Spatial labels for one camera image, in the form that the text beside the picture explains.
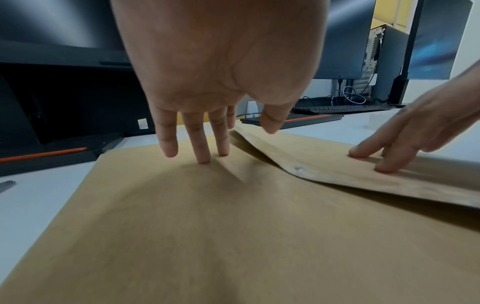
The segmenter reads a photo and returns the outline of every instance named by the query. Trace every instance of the human hand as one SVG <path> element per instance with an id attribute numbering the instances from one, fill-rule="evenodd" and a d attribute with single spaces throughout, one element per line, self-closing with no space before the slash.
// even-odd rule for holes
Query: human hand
<path id="1" fill-rule="evenodd" d="M 480 120 L 480 64 L 403 108 L 349 154 L 366 158 L 383 149 L 380 172 L 396 172 L 422 150 L 440 149 Z"/>
<path id="2" fill-rule="evenodd" d="M 160 147 L 178 153 L 181 112 L 198 163 L 230 150 L 236 104 L 248 94 L 280 129 L 320 60 L 328 0 L 112 0 L 125 48 L 146 94 Z"/>

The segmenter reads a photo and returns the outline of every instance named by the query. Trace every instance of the monitor screen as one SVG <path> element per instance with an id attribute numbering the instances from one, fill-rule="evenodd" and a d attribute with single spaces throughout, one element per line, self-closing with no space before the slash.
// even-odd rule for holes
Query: monitor screen
<path id="1" fill-rule="evenodd" d="M 423 1 L 409 79 L 450 79 L 471 9 L 469 0 Z"/>
<path id="2" fill-rule="evenodd" d="M 315 79 L 362 77 L 376 0 L 331 0 Z"/>
<path id="3" fill-rule="evenodd" d="M 124 49 L 109 0 L 0 0 L 0 40 Z"/>

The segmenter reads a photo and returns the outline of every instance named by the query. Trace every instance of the kraft paper envelope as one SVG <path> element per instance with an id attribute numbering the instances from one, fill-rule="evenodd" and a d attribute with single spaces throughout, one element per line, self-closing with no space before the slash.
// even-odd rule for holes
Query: kraft paper envelope
<path id="1" fill-rule="evenodd" d="M 300 179 L 231 139 L 210 165 L 189 141 L 101 156 L 0 303 L 480 302 L 479 210 Z"/>
<path id="2" fill-rule="evenodd" d="M 237 131 L 282 169 L 308 180 L 480 208 L 480 164 L 417 157 L 395 174 L 374 171 L 380 153 L 348 157 L 353 145 L 242 125 Z"/>

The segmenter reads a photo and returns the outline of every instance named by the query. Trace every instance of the white desk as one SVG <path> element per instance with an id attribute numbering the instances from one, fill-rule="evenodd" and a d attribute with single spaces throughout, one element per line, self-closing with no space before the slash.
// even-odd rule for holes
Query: white desk
<path id="1" fill-rule="evenodd" d="M 373 131 L 366 129 L 369 113 L 346 115 L 340 121 L 286 129 L 285 132 L 358 144 Z M 209 124 L 205 131 L 212 134 Z M 178 139 L 187 139 L 184 126 L 177 128 Z M 480 162 L 480 124 L 435 155 Z M 158 144 L 155 135 L 124 139 L 116 149 Z M 0 282 L 40 236 L 70 198 L 94 162 L 2 177 L 17 186 L 0 193 Z"/>

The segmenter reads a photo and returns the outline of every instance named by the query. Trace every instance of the computer monitor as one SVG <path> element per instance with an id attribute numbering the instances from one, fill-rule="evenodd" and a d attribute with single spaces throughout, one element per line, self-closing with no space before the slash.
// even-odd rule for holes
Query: computer monitor
<path id="1" fill-rule="evenodd" d="M 376 0 L 331 0 L 320 65 L 314 79 L 362 77 Z"/>
<path id="2" fill-rule="evenodd" d="M 470 0 L 419 0 L 404 76 L 450 79 L 471 10 Z"/>
<path id="3" fill-rule="evenodd" d="M 0 0 L 0 63 L 130 66 L 109 0 Z"/>

